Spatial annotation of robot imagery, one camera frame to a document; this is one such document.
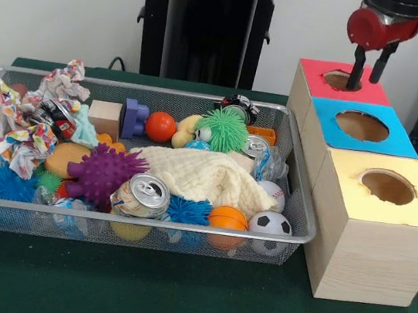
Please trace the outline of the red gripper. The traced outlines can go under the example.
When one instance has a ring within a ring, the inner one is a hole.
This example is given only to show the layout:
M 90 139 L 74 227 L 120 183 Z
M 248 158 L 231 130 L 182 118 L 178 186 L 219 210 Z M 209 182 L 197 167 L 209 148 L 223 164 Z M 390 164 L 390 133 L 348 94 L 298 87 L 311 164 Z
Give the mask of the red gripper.
M 346 31 L 351 43 L 358 45 L 346 86 L 347 90 L 356 91 L 366 63 L 366 51 L 382 49 L 370 76 L 370 83 L 376 84 L 399 43 L 418 34 L 418 19 L 393 17 L 364 6 L 350 15 Z

